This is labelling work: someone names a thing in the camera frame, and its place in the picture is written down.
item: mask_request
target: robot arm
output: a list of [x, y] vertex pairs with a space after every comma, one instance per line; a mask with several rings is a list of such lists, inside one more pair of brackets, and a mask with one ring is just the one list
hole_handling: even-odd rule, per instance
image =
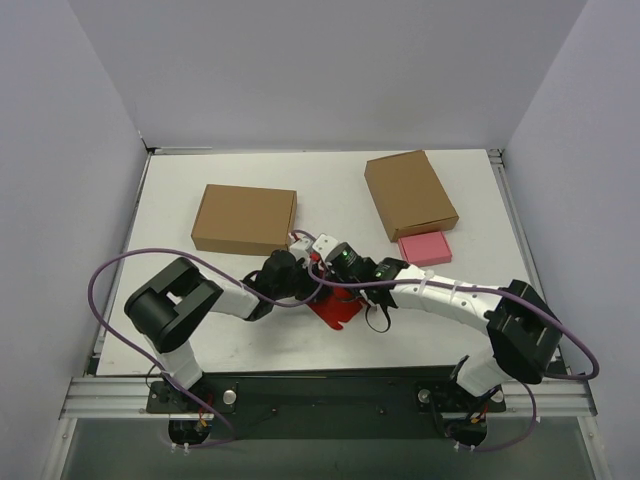
[[[510, 378], [540, 383], [560, 340], [559, 332], [547, 328], [514, 302], [488, 293], [462, 291], [464, 287], [477, 286], [435, 276], [401, 260], [386, 258], [376, 264], [360, 257], [347, 243], [327, 235], [313, 243], [306, 238], [298, 240], [289, 252], [274, 252], [255, 277], [249, 275], [238, 284], [207, 279], [189, 260], [178, 258], [129, 298], [125, 313], [145, 336], [165, 370], [190, 388], [203, 372], [189, 337], [208, 312], [255, 321], [273, 308], [264, 298], [306, 299], [317, 287], [317, 279], [309, 275], [308, 269], [317, 272], [320, 261], [328, 270], [329, 279], [346, 284], [354, 294], [385, 312], [388, 308], [424, 310], [487, 334], [491, 347], [464, 359], [457, 370], [457, 384], [474, 397]], [[398, 280], [412, 283], [383, 285], [385, 281]], [[370, 286], [356, 285], [362, 283]], [[549, 311], [524, 282], [514, 280], [504, 290]], [[323, 294], [329, 293], [330, 289], [325, 288]]]

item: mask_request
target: black cable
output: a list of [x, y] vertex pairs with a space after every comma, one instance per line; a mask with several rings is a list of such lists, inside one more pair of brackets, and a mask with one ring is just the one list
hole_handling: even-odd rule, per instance
[[247, 427], [255, 427], [256, 425], [260, 425], [262, 422], [266, 422], [267, 420], [275, 418], [277, 414], [278, 410], [275, 407], [271, 407], [269, 408], [269, 411], [266, 415], [261, 415], [258, 420], [254, 420], [253, 422], [249, 423]]
[[387, 311], [387, 309], [385, 307], [380, 307], [380, 310], [382, 310], [382, 313], [384, 313], [384, 317], [387, 319], [387, 328], [385, 328], [384, 330], [378, 330], [371, 326], [371, 323], [369, 323], [369, 310], [371, 310], [371, 305], [367, 305], [367, 309], [364, 311], [364, 320], [365, 322], [367, 322], [367, 325], [369, 325], [369, 328], [376, 333], [387, 333], [391, 328], [391, 317], [389, 316], [389, 312]]
[[429, 410], [431, 410], [431, 418], [433, 418], [433, 424], [436, 427], [436, 432], [438, 432], [441, 437], [446, 438], [447, 432], [444, 429], [444, 419], [436, 410], [436, 402], [433, 398], [429, 399]]
[[154, 368], [157, 368], [157, 367], [155, 365], [151, 365], [151, 368], [149, 369], [147, 374], [144, 376], [144, 383], [147, 385], [147, 388], [151, 393], [155, 393], [155, 392], [151, 389], [151, 385], [149, 385], [149, 375], [151, 375], [151, 372], [153, 372]]

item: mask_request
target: black mounting plate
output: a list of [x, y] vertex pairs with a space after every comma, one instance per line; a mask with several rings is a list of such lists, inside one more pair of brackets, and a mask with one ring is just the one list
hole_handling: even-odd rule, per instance
[[[474, 397], [451, 382], [454, 368], [206, 373], [192, 391], [213, 393], [213, 406], [244, 439], [439, 438], [418, 392], [432, 392], [439, 413], [464, 416]], [[232, 405], [223, 402], [227, 390], [237, 394]], [[164, 382], [153, 382], [147, 412], [197, 413], [193, 405], [174, 403], [170, 393]], [[504, 402], [489, 402], [489, 412], [505, 410]], [[212, 438], [228, 436], [222, 423], [213, 426]]]

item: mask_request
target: red cloth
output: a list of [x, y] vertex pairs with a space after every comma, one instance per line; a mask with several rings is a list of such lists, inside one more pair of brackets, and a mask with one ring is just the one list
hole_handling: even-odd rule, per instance
[[343, 288], [334, 288], [333, 293], [321, 302], [310, 303], [308, 307], [334, 330], [342, 330], [347, 323], [362, 310], [359, 300], [345, 302], [352, 298], [351, 292]]

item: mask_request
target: red object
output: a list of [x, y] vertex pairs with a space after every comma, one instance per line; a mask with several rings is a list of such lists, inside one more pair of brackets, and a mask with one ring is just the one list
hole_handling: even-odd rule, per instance
[[442, 232], [423, 233], [398, 240], [402, 258], [418, 267], [451, 261], [451, 249]]
[[334, 330], [342, 330], [347, 323], [362, 310], [359, 300], [346, 302], [353, 298], [351, 292], [343, 288], [334, 288], [333, 293], [321, 302], [310, 303], [308, 307]]

